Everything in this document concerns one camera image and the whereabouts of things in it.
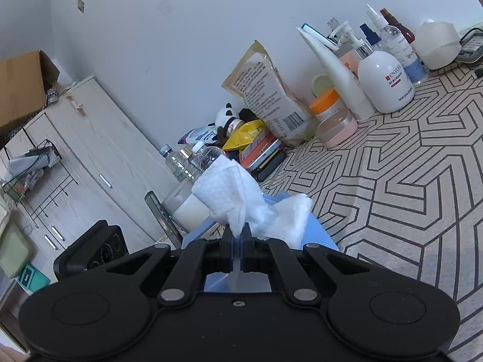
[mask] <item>screw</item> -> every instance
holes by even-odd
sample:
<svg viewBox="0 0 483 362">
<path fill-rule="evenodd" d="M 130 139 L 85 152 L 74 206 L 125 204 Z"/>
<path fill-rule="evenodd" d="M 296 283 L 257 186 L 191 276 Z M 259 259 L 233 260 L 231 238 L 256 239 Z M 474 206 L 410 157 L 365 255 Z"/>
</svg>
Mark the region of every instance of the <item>screw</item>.
<svg viewBox="0 0 483 362">
<path fill-rule="evenodd" d="M 184 291 L 180 289 L 167 289 L 161 292 L 161 298 L 165 301 L 179 301 L 183 297 Z"/>
<path fill-rule="evenodd" d="M 298 289 L 294 292 L 294 297 L 299 301 L 313 301 L 315 298 L 317 298 L 317 291 L 311 289 Z"/>
</svg>

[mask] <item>barcode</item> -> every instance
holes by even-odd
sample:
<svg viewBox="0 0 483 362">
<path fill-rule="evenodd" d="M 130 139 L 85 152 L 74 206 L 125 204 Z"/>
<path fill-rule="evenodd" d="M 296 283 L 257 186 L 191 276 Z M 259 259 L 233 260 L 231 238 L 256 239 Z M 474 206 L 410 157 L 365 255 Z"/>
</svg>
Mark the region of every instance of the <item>barcode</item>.
<svg viewBox="0 0 483 362">
<path fill-rule="evenodd" d="M 298 115 L 296 111 L 294 111 L 288 117 L 284 118 L 283 121 L 287 124 L 290 131 L 297 129 L 303 123 L 303 119 Z"/>
</svg>

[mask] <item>wire basket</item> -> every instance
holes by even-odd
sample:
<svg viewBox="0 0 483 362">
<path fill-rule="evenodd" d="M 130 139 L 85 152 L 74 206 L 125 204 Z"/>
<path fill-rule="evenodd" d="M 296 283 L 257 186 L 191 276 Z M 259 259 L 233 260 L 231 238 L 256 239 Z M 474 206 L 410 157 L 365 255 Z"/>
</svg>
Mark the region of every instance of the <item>wire basket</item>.
<svg viewBox="0 0 483 362">
<path fill-rule="evenodd" d="M 29 157 L 37 157 L 37 159 L 30 167 L 14 176 L 2 186 L 3 191 L 16 203 L 20 203 L 26 194 L 42 178 L 45 168 L 55 166 L 62 159 L 56 146 L 50 140 L 46 139 L 33 150 L 11 159 L 10 162 L 12 163 L 20 159 L 26 161 Z"/>
</svg>

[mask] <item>white tissue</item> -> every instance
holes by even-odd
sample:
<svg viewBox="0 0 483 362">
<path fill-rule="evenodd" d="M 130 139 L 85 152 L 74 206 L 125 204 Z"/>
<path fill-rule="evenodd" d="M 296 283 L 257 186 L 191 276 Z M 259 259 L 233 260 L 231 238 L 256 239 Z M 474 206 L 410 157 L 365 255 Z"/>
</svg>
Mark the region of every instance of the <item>white tissue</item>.
<svg viewBox="0 0 483 362">
<path fill-rule="evenodd" d="M 210 209 L 213 220 L 230 225 L 234 236 L 239 236 L 248 222 L 253 236 L 283 239 L 289 247 L 300 249 L 312 208 L 306 194 L 268 205 L 253 177 L 235 160 L 224 156 L 198 178 L 192 192 Z"/>
</svg>

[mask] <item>patterned tablecloth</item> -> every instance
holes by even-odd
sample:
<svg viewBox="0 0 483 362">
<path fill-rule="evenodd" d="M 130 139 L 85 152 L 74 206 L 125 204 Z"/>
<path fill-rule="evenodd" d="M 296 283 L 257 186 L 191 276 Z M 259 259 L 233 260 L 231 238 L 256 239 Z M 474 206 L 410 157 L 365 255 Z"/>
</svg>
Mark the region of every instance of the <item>patterned tablecloth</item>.
<svg viewBox="0 0 483 362">
<path fill-rule="evenodd" d="M 341 145 L 288 151 L 262 184 L 306 193 L 340 251 L 436 285 L 458 304 L 449 356 L 483 361 L 483 78 L 446 68 Z"/>
</svg>

